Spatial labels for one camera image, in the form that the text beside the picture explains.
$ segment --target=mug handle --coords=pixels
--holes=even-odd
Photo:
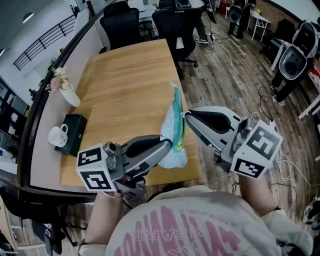
[[[64,127],[65,127],[65,133],[68,133],[68,126],[64,123],[63,125],[61,125],[61,130],[64,131]]]

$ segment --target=pink graphic print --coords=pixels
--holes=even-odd
[[[151,211],[149,216],[143,215],[144,227],[141,221],[137,221],[134,237],[126,233],[122,246],[115,250],[114,256],[160,256],[162,251],[167,256],[200,256],[199,248],[202,248],[207,256],[233,256],[234,252],[239,250],[241,240],[232,231],[221,226],[216,228],[211,221],[206,220],[204,225],[209,237],[205,239],[193,216],[187,217],[185,213],[181,213],[180,217],[184,230],[179,229],[172,209],[166,206],[161,206],[160,216],[155,210]],[[185,246],[182,232],[187,234],[193,253]]]

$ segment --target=white vase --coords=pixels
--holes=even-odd
[[[72,106],[79,107],[81,101],[73,90],[69,88],[66,90],[60,90],[60,92],[62,93],[66,101],[69,102]]]

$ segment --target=dark green box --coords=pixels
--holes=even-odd
[[[85,132],[87,119],[81,114],[67,114],[63,123],[68,126],[68,140],[64,147],[56,146],[55,150],[64,155],[77,157],[81,140]]]

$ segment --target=gray wood plank floor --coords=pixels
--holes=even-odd
[[[228,32],[228,22],[224,17],[217,14],[218,24],[211,24],[211,30],[215,33],[216,38],[226,38]],[[205,23],[207,33],[210,31],[210,24],[208,16],[202,15]],[[257,112],[261,119],[269,122],[268,118],[264,116],[260,109],[260,96],[267,96],[269,102],[261,102],[262,108],[267,115],[272,117],[283,136],[284,141],[281,146],[281,151],[292,160],[296,166],[301,170],[303,175],[311,184],[320,183],[320,163],[315,162],[315,157],[320,155],[319,143],[315,132],[315,126],[312,118],[305,117],[303,120],[298,119],[298,115],[307,107],[301,92],[294,91],[287,99],[286,105],[280,106],[272,101],[272,91],[268,88],[271,85],[271,80],[274,73],[270,71],[271,64],[269,60],[259,54],[262,45],[258,40],[251,41],[252,34],[244,33],[242,40],[231,36],[228,40],[219,45],[214,44],[213,50],[207,50],[204,47],[197,45],[190,58],[198,61],[198,67],[194,68],[192,64],[181,64],[185,73],[185,79],[181,81],[184,96],[188,107],[195,108],[200,106],[224,106],[228,107],[240,116],[249,116],[246,110],[246,93],[247,93],[247,108],[248,111]],[[239,79],[243,82],[244,88],[235,76],[232,68],[228,52],[222,48],[224,46],[229,50],[234,70]],[[313,100],[318,92],[314,85],[306,80],[303,82],[304,88],[307,91],[311,100]],[[198,141],[199,158],[202,170],[202,183],[213,189],[219,191],[232,191],[234,181],[237,177],[233,174],[227,174],[215,166],[213,161],[213,152],[210,148]],[[289,165],[286,162],[280,163],[283,177],[290,174]],[[301,217],[305,206],[310,200],[318,195],[319,189],[316,186],[309,186],[304,180],[299,171],[292,167],[291,177],[296,181],[297,195],[295,198],[295,190],[291,187],[279,185],[278,188],[272,185],[272,190],[275,198],[277,192],[279,193],[278,205],[288,213],[297,225],[301,228],[311,231],[310,228],[303,224]],[[267,174],[266,179],[268,183],[278,182],[294,186],[294,182],[283,181],[279,167],[274,161],[273,168]],[[187,182],[187,185],[195,185],[197,181]],[[149,195],[157,192],[163,187],[152,186],[148,189]],[[69,207],[67,222],[74,225],[84,226],[91,214],[92,205],[74,205]],[[17,225],[17,220],[12,217],[12,224]],[[17,232],[19,244],[37,243],[37,238],[34,237],[29,220],[24,220],[25,230]],[[72,238],[78,243],[84,238],[84,232],[76,229],[69,229]],[[19,255],[24,256],[44,256],[46,255],[44,248],[21,251]],[[64,256],[76,256],[77,247],[72,247],[65,239],[63,241]]]

